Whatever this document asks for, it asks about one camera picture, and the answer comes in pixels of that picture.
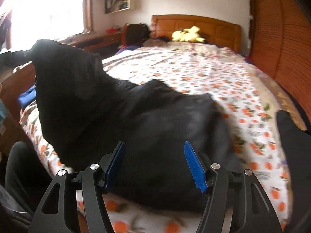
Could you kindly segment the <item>red bowl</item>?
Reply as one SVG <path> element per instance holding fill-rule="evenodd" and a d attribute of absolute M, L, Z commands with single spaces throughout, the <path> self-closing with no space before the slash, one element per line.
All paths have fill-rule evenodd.
<path fill-rule="evenodd" d="M 108 28 L 105 30 L 107 34 L 114 34 L 118 31 L 117 28 L 113 27 L 113 28 Z"/>

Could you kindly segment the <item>black jacket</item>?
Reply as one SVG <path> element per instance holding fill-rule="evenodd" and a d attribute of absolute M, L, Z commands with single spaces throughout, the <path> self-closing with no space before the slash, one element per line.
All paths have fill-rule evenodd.
<path fill-rule="evenodd" d="M 66 167 L 81 171 L 124 142 L 126 155 L 114 194 L 153 209 L 196 212 L 202 211 L 206 197 L 195 186 L 184 157 L 186 141 L 225 169 L 242 170 L 238 159 L 225 165 L 219 153 L 211 157 L 211 144 L 229 147 L 221 138 L 226 129 L 218 126 L 211 141 L 204 138 L 218 117 L 205 114 L 194 99 L 160 85 L 137 88 L 111 78 L 102 71 L 101 58 L 84 68 L 78 83 L 84 94 L 41 104 L 36 89 L 43 136 Z"/>

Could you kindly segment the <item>orange print bed sheet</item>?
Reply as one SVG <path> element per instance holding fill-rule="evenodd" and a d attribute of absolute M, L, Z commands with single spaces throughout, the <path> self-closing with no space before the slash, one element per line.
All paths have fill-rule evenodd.
<path fill-rule="evenodd" d="M 240 160 L 259 178 L 282 226 L 292 208 L 287 163 L 276 131 L 276 122 L 265 112 L 258 90 L 245 69 L 245 62 L 223 62 L 216 57 L 175 52 L 161 47 L 126 50 L 102 61 L 109 77 L 125 80 L 137 88 L 146 85 L 194 99 L 205 114 L 218 117 L 204 138 L 212 140 L 218 126 L 229 141 L 228 148 L 211 144 L 212 158 L 228 165 Z"/>

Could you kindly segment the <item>dark backpack on chair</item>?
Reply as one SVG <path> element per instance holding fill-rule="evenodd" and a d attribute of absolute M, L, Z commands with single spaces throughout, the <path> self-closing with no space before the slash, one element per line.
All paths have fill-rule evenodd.
<path fill-rule="evenodd" d="M 150 29 L 145 23 L 126 23 L 122 29 L 122 46 L 140 45 L 150 37 Z"/>

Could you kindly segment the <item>window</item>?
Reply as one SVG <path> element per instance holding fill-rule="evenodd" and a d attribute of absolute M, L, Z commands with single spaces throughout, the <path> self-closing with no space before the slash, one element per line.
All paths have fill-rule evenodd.
<path fill-rule="evenodd" d="M 69 43 L 94 31 L 92 0 L 1 0 L 1 50 L 39 39 Z"/>

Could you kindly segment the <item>wooden louvered wardrobe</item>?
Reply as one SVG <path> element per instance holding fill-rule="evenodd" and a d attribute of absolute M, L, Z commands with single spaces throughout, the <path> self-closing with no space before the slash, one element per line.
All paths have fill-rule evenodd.
<path fill-rule="evenodd" d="M 295 0 L 253 0 L 250 59 L 310 115 L 310 22 Z"/>

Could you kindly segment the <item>folded blue garment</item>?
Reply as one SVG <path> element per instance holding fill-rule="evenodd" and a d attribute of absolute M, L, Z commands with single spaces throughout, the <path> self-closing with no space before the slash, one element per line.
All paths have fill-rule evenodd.
<path fill-rule="evenodd" d="M 36 90 L 35 85 L 30 87 L 27 91 L 19 95 L 18 103 L 22 110 L 24 110 L 29 104 L 36 100 Z"/>

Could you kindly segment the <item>floral quilt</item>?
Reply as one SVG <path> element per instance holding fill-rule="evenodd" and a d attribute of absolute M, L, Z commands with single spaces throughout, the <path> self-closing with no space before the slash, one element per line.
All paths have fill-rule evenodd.
<path fill-rule="evenodd" d="M 271 77 L 253 65 L 248 58 L 235 53 L 232 49 L 206 43 L 169 42 L 165 37 L 149 39 L 142 46 L 167 48 L 175 52 L 193 53 L 203 57 L 216 57 L 223 62 L 245 62 L 245 69 L 255 89 L 258 90 L 265 112 L 275 119 L 278 111 L 285 111 L 298 128 L 310 132 L 310 121 L 298 101 Z"/>

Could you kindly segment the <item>yellow plush toy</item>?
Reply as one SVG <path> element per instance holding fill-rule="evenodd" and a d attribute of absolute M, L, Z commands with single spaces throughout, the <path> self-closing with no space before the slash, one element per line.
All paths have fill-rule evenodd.
<path fill-rule="evenodd" d="M 199 31 L 200 28 L 193 26 L 173 32 L 171 38 L 173 42 L 204 43 L 205 39 L 200 36 Z"/>

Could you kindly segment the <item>wooden desk cabinet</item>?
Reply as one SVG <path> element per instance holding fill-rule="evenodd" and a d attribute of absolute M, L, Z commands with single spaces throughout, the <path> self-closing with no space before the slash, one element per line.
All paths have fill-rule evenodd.
<path fill-rule="evenodd" d="M 15 121 L 22 110 L 18 97 L 31 86 L 38 90 L 41 104 L 58 103 L 66 97 L 86 91 L 78 83 L 86 64 L 99 62 L 102 56 L 112 56 L 121 44 L 121 33 L 91 37 L 73 44 L 39 40 L 30 49 L 32 60 L 1 82 L 1 100 Z"/>

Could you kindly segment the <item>black garment at bedside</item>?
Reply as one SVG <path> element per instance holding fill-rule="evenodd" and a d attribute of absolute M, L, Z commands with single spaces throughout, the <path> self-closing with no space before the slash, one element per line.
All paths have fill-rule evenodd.
<path fill-rule="evenodd" d="M 285 232 L 310 232 L 310 134 L 299 129 L 286 111 L 276 114 L 293 192 L 293 211 Z"/>

